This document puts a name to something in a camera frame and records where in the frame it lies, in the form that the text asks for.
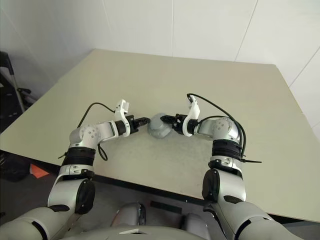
beige table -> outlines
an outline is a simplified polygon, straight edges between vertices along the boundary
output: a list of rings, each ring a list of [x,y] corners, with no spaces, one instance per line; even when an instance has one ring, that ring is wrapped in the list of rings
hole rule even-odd
[[[60,165],[88,105],[130,102],[136,118],[188,113],[186,93],[202,95],[231,113],[247,134],[243,167],[247,200],[268,213],[320,221],[320,144],[274,65],[186,59],[94,50],[19,117],[1,136],[2,150]],[[198,100],[200,117],[221,114]],[[95,106],[84,123],[113,120]],[[98,175],[202,198],[212,143],[146,127],[103,144]]]

